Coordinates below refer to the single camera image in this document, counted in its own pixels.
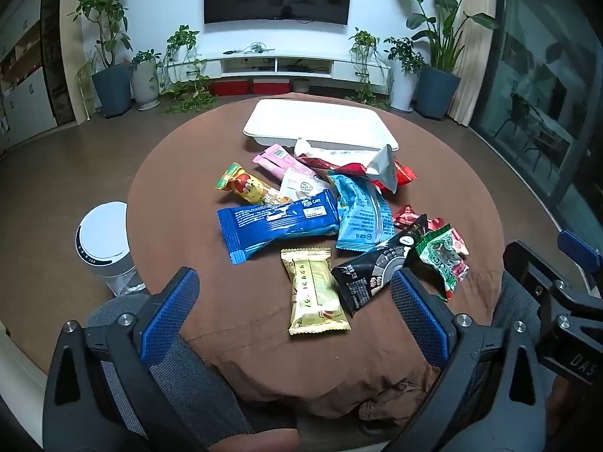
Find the sliding glass door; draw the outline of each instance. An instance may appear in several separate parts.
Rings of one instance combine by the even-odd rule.
[[[601,42],[575,0],[498,0],[497,19],[471,126],[603,251]]]

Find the red snack wrapper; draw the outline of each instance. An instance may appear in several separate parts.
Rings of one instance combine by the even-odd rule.
[[[391,216],[391,220],[394,223],[394,226],[399,229],[404,229],[407,226],[410,226],[413,222],[418,219],[418,214],[412,209],[410,205],[405,205],[402,209],[396,212]],[[427,220],[427,228],[430,231],[437,231],[438,229],[446,226],[444,219],[441,217],[434,217],[433,219]],[[454,249],[457,253],[462,253],[465,256],[469,255],[469,250],[465,245],[465,241],[461,238],[461,235],[457,232],[456,229],[451,228],[452,238],[454,240]]]
[[[295,157],[306,166],[348,176],[368,178],[379,190],[396,192],[417,175],[394,160],[391,147],[381,151],[329,150],[314,148],[304,139],[297,140]]]

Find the chair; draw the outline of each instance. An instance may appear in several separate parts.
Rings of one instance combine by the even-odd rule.
[[[532,171],[536,171],[536,166],[538,165],[540,157],[544,154],[549,160],[549,175],[547,178],[551,178],[551,174],[553,173],[552,159],[557,153],[562,151],[563,138],[555,134],[553,131],[543,127],[543,129],[532,139],[532,141],[534,143],[534,147],[529,147],[524,151],[527,152],[530,149],[538,151],[538,156],[536,157]]]
[[[517,93],[511,93],[511,109],[508,110],[509,119],[502,123],[502,126],[496,131],[493,138],[496,138],[505,127],[507,122],[512,122],[514,126],[513,135],[517,133],[517,128],[527,130],[530,121],[530,110],[532,106],[528,101]]]

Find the barcode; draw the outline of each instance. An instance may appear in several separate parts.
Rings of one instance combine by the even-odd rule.
[[[303,210],[303,215],[305,215],[306,218],[319,217],[321,215],[327,215],[327,209],[324,208],[324,205],[309,207],[308,209]]]

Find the red storage box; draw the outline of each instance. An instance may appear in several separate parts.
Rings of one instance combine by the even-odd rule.
[[[216,95],[247,95],[249,93],[249,82],[246,79],[215,81],[212,83],[213,92]]]
[[[255,78],[251,86],[254,95],[282,95],[291,91],[288,78]]]

